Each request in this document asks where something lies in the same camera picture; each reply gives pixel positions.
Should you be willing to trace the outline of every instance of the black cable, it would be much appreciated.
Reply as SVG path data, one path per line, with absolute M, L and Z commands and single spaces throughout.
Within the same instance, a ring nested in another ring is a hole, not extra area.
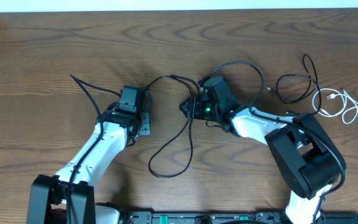
M 314 71 L 314 76 L 316 77 L 316 80 L 312 79 L 311 75 L 310 75 L 310 72 L 306 66 L 306 63 L 305 63 L 305 58 L 308 58 L 309 61 L 311 62 L 311 65 L 313 67 L 313 71 Z M 318 93 L 319 93 L 319 105 L 318 105 L 318 109 L 317 111 L 313 112 L 312 114 L 317 114 L 320 109 L 321 109 L 321 91 L 320 91 L 320 87 L 318 86 L 318 77 L 317 77 L 317 71 L 316 71 L 316 67 L 314 66 L 314 63 L 311 59 L 311 57 L 308 55 L 308 54 L 304 54 L 303 57 L 302 57 L 302 64 L 303 64 L 303 68 L 305 69 L 306 73 L 308 74 L 307 76 L 306 75 L 297 75 L 297 74 L 287 74 L 287 75 L 282 75 L 280 78 L 278 78 L 278 80 L 276 81 L 276 89 L 272 89 L 272 88 L 267 88 L 269 91 L 271 91 L 272 93 L 274 93 L 275 95 L 277 95 L 278 99 L 282 102 L 282 103 L 285 103 L 285 104 L 292 104 L 292 103 L 297 103 L 301 100 L 304 100 L 305 98 L 307 98 L 308 96 L 310 96 L 314 91 L 315 89 L 317 88 L 318 90 Z M 304 78 L 304 79 L 307 79 L 309 80 L 309 84 L 308 84 L 308 87 L 306 89 L 306 91 L 301 95 L 299 96 L 297 99 L 294 99 L 294 100 L 291 100 L 283 95 L 281 95 L 278 91 L 278 84 L 280 83 L 280 80 L 284 77 L 298 77 L 298 78 Z M 314 87 L 312 90 L 310 90 L 310 87 L 311 87 L 311 82 L 314 83 Z
M 107 108 L 106 110 L 112 110 L 113 108 L 115 108 L 117 106 L 119 102 L 112 102 Z
M 109 93 L 114 93 L 115 95 L 117 95 L 118 97 L 121 97 L 121 94 L 117 93 L 116 91 L 112 91 L 112 90 L 108 90 L 108 89 L 105 89 L 105 88 L 101 88 L 101 87 L 98 87 L 98 86 L 94 86 L 92 84 L 89 84 L 89 83 L 86 83 L 84 82 L 83 80 L 80 80 L 79 78 L 76 78 L 80 83 L 84 84 L 84 85 L 87 85 L 91 88 L 95 88 L 97 90 L 101 90 L 101 91 L 106 91 L 106 92 L 109 92 Z
M 143 111 L 148 111 L 150 109 L 150 107 L 152 106 L 153 103 L 153 99 L 152 99 L 152 95 L 150 94 L 150 92 L 144 91 L 145 95 L 147 96 L 147 98 L 149 99 L 149 102 L 145 105 L 145 107 L 143 108 Z
M 208 123 L 210 122 L 210 120 L 206 120 L 205 121 L 205 125 L 209 128 L 222 128 L 220 125 L 218 124 L 214 124 L 214 125 L 209 125 Z
M 77 84 L 81 87 L 81 89 L 85 92 L 85 94 L 87 95 L 87 97 L 89 98 L 89 100 L 92 102 L 92 105 L 94 106 L 96 112 L 98 113 L 98 120 L 100 123 L 100 133 L 98 135 L 98 138 L 96 138 L 95 142 L 89 147 L 89 149 L 81 156 L 80 160 L 78 160 L 77 164 L 75 164 L 73 166 L 73 172 L 71 173 L 70 176 L 70 180 L 68 182 L 68 190 L 67 190 L 67 195 L 66 195 L 66 210 L 67 210 L 67 223 L 71 224 L 71 188 L 73 185 L 73 181 L 74 181 L 74 177 L 75 174 L 78 172 L 78 169 L 81 167 L 81 163 L 84 161 L 84 159 L 86 158 L 86 156 L 92 151 L 92 149 L 95 147 L 95 145 L 97 145 L 97 143 L 102 139 L 103 137 L 103 132 L 104 132 L 104 127 L 103 127 L 103 122 L 102 121 L 102 115 L 100 113 L 100 110 L 98 108 L 98 105 L 96 104 L 96 102 L 94 101 L 93 97 L 91 96 L 91 94 L 86 90 L 86 88 L 81 84 L 84 83 L 83 81 L 80 81 L 79 79 L 77 79 L 74 74 L 70 74 L 70 76 L 74 79 L 75 82 L 77 82 Z
M 134 146 L 134 145 L 135 145 L 135 143 L 136 143 L 135 138 L 131 138 L 131 140 L 132 140 L 132 143 L 127 144 L 125 147 L 130 147 L 130 146 Z
M 159 80 L 159 79 L 161 79 L 161 78 L 172 78 L 172 79 L 174 79 L 174 80 L 176 80 L 176 81 L 178 81 L 178 82 L 184 84 L 184 85 L 187 87 L 187 89 L 189 89 L 189 92 L 190 92 L 190 96 L 191 96 L 191 98 L 190 98 L 190 99 L 191 99 L 191 100 L 190 100 L 190 103 L 191 103 L 191 102 L 195 103 L 195 102 L 196 102 L 196 98 L 195 98 L 195 94 L 194 94 L 194 92 L 193 92 L 193 89 L 191 88 L 191 86 L 190 86 L 189 84 L 187 84 L 186 82 L 181 81 L 181 80 L 186 80 L 186 81 L 192 82 L 192 84 L 194 84 L 194 85 L 196 86 L 196 88 L 197 88 L 198 97 L 200 97 L 200 93 L 201 93 L 201 92 L 200 92 L 200 87 L 197 85 L 197 83 L 196 83 L 194 80 L 191 80 L 191 79 L 186 78 L 186 77 L 180 77 L 180 76 L 178 76 L 178 75 L 163 75 L 163 76 L 161 76 L 161 77 L 158 77 L 158 78 L 156 78 L 154 81 L 152 81 L 149 85 L 147 85 L 146 88 L 145 88 L 145 90 L 147 91 L 153 83 L 155 83 L 157 80 Z M 185 124 L 184 127 L 180 130 L 180 132 L 179 132 L 175 137 L 173 137 L 171 140 L 169 140 L 167 143 L 165 143 L 165 144 L 150 158 L 150 160 L 149 160 L 149 171 L 150 171 L 150 173 L 151 173 L 153 176 L 158 177 L 158 178 L 164 178 L 164 179 L 166 179 L 166 178 L 172 178 L 172 177 L 179 176 L 180 174 L 186 172 L 187 168 L 189 168 L 190 163 L 191 163 L 191 160 L 192 160 L 192 158 L 193 158 L 193 140 L 192 140 L 192 138 L 191 138 L 191 125 L 192 125 L 192 123 L 193 123 L 193 115 L 194 115 L 194 112 L 191 114 L 191 117 L 187 119 L 186 124 Z M 172 174 L 172 175 L 163 175 L 163 174 L 159 174 L 159 173 L 157 173 L 156 171 L 154 171 L 154 170 L 151 168 L 151 162 L 152 162 L 153 158 L 154 158 L 158 153 L 160 153 L 167 145 L 169 145 L 172 141 L 174 141 L 177 137 L 179 137 L 179 135 L 185 130 L 185 128 L 187 127 L 187 125 L 189 125 L 190 158 L 189 158 L 189 161 L 188 161 L 186 167 L 185 167 L 182 171 L 180 171 L 180 172 L 178 172 L 178 173 L 176 173 L 176 174 Z

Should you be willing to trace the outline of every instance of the wooden table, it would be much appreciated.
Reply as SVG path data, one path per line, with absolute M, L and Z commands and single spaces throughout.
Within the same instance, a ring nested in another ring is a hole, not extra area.
M 69 73 L 118 91 L 169 73 L 197 80 L 222 63 L 246 60 L 274 86 L 283 74 L 305 74 L 304 53 L 314 60 L 321 88 L 344 88 L 358 101 L 358 9 L 0 14 L 0 223 L 25 222 L 33 180 L 63 167 L 93 130 L 94 108 Z M 260 88 L 250 67 L 221 74 L 241 103 Z M 290 79 L 282 93 L 296 97 L 305 86 Z M 152 134 L 114 159 L 96 189 L 97 202 L 156 211 L 285 208 L 290 190 L 268 147 L 202 121 L 193 123 L 188 171 L 173 179 L 152 176 L 147 163 L 184 125 L 178 105 L 188 92 L 173 80 L 158 81 L 151 92 Z M 103 109 L 117 100 L 91 94 Z M 268 91 L 256 107 L 281 115 L 313 111 L 310 97 L 284 105 Z M 341 100 L 323 101 L 330 112 L 340 107 Z M 358 117 L 350 125 L 340 116 L 316 117 L 347 162 L 345 185 L 327 196 L 323 209 L 358 212 Z M 174 173 L 188 158 L 186 132 L 153 167 Z

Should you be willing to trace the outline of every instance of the black plastic bracket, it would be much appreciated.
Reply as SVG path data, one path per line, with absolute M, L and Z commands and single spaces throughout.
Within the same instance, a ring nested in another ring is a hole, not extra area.
M 187 118 L 215 121 L 221 127 L 229 125 L 228 118 L 239 107 L 234 95 L 222 76 L 210 78 L 203 85 L 202 98 L 188 98 L 179 109 Z
M 144 90 L 131 85 L 124 85 L 119 103 L 116 106 L 117 112 L 137 114 L 143 107 Z
M 51 202 L 58 189 L 58 179 L 40 174 L 33 182 L 30 192 L 27 223 L 44 224 L 51 209 Z
M 341 153 L 312 114 L 301 114 L 293 121 L 318 133 L 338 158 L 342 168 L 346 169 Z M 300 197 L 311 199 L 318 190 L 337 181 L 341 172 L 335 158 L 311 136 L 301 135 L 297 129 L 285 126 L 272 131 L 265 139 L 285 182 Z M 312 145 L 303 155 L 295 146 L 300 141 Z
M 81 183 L 76 184 L 73 193 L 71 193 L 71 201 L 72 224 L 96 224 L 92 186 Z

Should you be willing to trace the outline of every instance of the white cable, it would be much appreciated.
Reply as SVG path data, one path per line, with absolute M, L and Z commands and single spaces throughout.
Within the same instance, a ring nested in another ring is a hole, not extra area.
M 329 91 L 334 91 L 334 92 L 336 92 L 337 94 L 332 93 L 332 94 L 328 95 L 328 96 L 327 96 L 327 99 L 331 100 L 331 99 L 335 98 L 336 96 L 340 96 L 340 97 L 342 98 L 343 108 L 342 108 L 338 113 L 336 113 L 336 114 L 329 114 L 327 111 L 325 111 L 325 110 L 322 109 L 322 108 L 321 108 L 321 111 L 322 111 L 323 113 L 321 113 L 321 112 L 318 112 L 318 113 L 321 114 L 321 115 L 323 115 L 323 116 L 325 116 L 325 117 L 327 117 L 327 118 L 332 118 L 332 117 L 335 117 L 335 116 L 340 115 L 340 114 L 343 112 L 343 114 L 342 114 L 342 121 L 343 121 L 343 123 L 345 123 L 345 124 L 350 124 L 350 123 L 352 123 L 352 122 L 355 120 L 355 118 L 357 117 L 357 114 L 358 114 L 358 102 L 356 102 L 356 100 L 354 100 L 353 98 L 351 98 L 351 96 L 349 96 L 349 94 L 347 94 L 347 92 L 346 92 L 345 90 L 343 90 L 343 94 L 340 93 L 339 91 L 334 90 L 334 89 L 331 89 L 331 88 L 323 88 L 323 89 L 320 89 L 320 91 L 323 91 L 323 90 L 329 90 Z M 314 108 L 314 110 L 316 110 L 316 111 L 317 111 L 317 109 L 316 109 L 316 107 L 315 107 L 315 105 L 314 105 L 314 99 L 316 98 L 316 95 L 317 95 L 317 94 L 318 94 L 318 91 L 314 94 L 313 99 L 311 100 L 311 104 L 313 105 L 313 108 Z M 349 108 L 349 109 L 347 109 L 347 110 L 345 110 L 345 109 L 346 109 L 346 104 L 347 104 L 347 99 L 349 99 L 349 101 L 351 101 L 351 102 L 354 104 L 354 106 L 351 107 L 351 108 Z M 353 119 L 352 119 L 351 121 L 349 121 L 349 122 L 346 122 L 346 121 L 345 121 L 345 114 L 346 114 L 347 112 L 349 112 L 350 110 L 353 110 L 353 109 L 356 109 L 356 113 L 355 113 Z

